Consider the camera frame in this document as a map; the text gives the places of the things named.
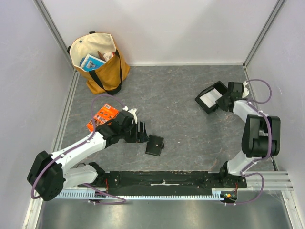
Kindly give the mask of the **black leather card holder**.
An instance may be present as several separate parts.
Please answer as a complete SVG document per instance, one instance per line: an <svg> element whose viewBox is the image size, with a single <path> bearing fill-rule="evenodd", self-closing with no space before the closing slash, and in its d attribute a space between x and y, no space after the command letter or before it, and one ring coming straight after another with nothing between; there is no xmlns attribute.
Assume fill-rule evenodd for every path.
<svg viewBox="0 0 305 229"><path fill-rule="evenodd" d="M160 156L164 149L164 138L156 135L149 135L145 153L152 156Z"/></svg>

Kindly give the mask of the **black plastic card tray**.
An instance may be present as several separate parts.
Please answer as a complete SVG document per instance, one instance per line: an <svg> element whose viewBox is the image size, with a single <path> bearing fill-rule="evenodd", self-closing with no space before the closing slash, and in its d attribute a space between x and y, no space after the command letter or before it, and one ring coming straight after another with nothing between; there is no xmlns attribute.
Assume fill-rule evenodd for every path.
<svg viewBox="0 0 305 229"><path fill-rule="evenodd" d="M227 90L227 87L221 81L217 81L201 91L195 98L195 101L207 114L210 114L219 107L216 101L221 98Z"/></svg>

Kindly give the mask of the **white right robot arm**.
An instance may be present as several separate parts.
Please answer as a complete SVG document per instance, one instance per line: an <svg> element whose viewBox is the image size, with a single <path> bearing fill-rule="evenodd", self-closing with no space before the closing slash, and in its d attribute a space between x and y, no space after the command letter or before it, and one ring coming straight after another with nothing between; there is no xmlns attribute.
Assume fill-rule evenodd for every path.
<svg viewBox="0 0 305 229"><path fill-rule="evenodd" d="M225 188L241 180L252 166L280 151L281 120L259 110L252 99L246 98L247 83L229 82L226 93L216 101L222 110L244 121L241 151L220 168L218 182Z"/></svg>

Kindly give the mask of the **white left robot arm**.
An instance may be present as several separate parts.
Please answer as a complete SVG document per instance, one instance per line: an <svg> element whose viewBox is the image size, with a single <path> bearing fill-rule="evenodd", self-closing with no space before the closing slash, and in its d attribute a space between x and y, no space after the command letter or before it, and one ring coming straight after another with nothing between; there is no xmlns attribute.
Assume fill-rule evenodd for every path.
<svg viewBox="0 0 305 229"><path fill-rule="evenodd" d="M137 120L137 109L124 108L117 116L98 126L82 140L51 154L37 154L27 181L31 184L31 198L50 201L66 188L92 184L101 187L105 171L95 162L75 167L88 156L104 150L123 139L127 143L141 143L138 128L144 123Z"/></svg>

